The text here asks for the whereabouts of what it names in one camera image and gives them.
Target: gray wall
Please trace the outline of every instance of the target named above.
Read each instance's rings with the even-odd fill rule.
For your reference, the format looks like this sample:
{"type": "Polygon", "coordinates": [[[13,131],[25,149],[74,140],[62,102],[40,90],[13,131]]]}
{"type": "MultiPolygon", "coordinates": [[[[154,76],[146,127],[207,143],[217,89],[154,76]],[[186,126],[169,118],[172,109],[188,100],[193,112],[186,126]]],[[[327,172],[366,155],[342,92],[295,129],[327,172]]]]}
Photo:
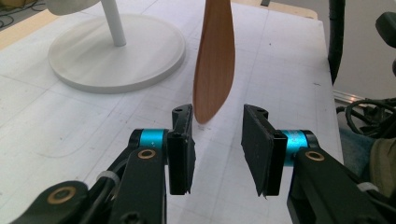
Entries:
{"type": "MultiPolygon", "coordinates": [[[[329,41],[328,0],[275,0],[315,10],[329,41]]],[[[396,76],[391,64],[396,49],[388,46],[375,29],[385,11],[396,12],[395,0],[346,0],[344,55],[334,89],[372,99],[396,97],[396,76]]]]}

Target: white pole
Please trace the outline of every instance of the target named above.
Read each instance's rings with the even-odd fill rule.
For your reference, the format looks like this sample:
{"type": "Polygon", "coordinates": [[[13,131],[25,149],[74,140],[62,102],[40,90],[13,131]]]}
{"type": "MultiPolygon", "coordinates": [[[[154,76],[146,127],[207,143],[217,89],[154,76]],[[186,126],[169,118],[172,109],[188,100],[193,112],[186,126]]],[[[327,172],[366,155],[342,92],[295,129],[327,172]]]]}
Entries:
{"type": "Polygon", "coordinates": [[[125,35],[122,29],[120,13],[117,9],[116,0],[101,0],[103,10],[106,14],[108,27],[110,28],[111,36],[116,47],[126,45],[125,35]]]}

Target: wooden utensil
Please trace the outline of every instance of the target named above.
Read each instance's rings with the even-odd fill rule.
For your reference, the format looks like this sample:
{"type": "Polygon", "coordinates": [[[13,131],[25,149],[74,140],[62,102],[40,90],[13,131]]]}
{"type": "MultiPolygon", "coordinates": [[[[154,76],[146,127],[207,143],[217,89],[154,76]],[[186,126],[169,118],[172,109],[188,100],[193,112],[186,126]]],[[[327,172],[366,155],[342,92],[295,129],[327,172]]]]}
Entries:
{"type": "Polygon", "coordinates": [[[235,45],[230,0],[206,0],[192,102],[199,123],[212,119],[233,85],[235,45]]]}

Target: tangled wires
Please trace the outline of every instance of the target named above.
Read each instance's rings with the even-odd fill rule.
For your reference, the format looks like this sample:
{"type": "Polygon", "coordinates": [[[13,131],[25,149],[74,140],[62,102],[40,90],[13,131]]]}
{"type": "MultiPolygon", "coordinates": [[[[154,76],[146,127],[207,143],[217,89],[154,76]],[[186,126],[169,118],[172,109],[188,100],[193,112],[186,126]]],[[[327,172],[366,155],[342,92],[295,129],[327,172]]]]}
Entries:
{"type": "Polygon", "coordinates": [[[336,111],[337,114],[345,111],[347,125],[354,133],[373,138],[396,137],[396,98],[360,100],[347,107],[339,106],[336,111]],[[355,109],[359,105],[367,105],[363,108],[363,114],[355,109]],[[367,126],[358,128],[352,120],[352,116],[360,119],[367,126]]]}

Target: zip tie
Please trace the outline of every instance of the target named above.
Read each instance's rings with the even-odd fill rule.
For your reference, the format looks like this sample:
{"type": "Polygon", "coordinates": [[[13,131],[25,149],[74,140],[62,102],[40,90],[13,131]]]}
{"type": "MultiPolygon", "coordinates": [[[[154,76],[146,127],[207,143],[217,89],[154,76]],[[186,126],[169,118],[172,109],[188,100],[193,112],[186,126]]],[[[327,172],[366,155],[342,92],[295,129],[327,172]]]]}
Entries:
{"type": "Polygon", "coordinates": [[[378,187],[370,182],[363,182],[360,183],[358,186],[358,189],[362,192],[368,191],[368,190],[375,190],[375,191],[379,191],[378,187]]]}
{"type": "Polygon", "coordinates": [[[96,181],[99,180],[101,177],[112,179],[114,181],[115,189],[118,190],[120,186],[120,178],[116,173],[112,171],[102,171],[102,173],[100,173],[99,176],[96,177],[96,181]]]}

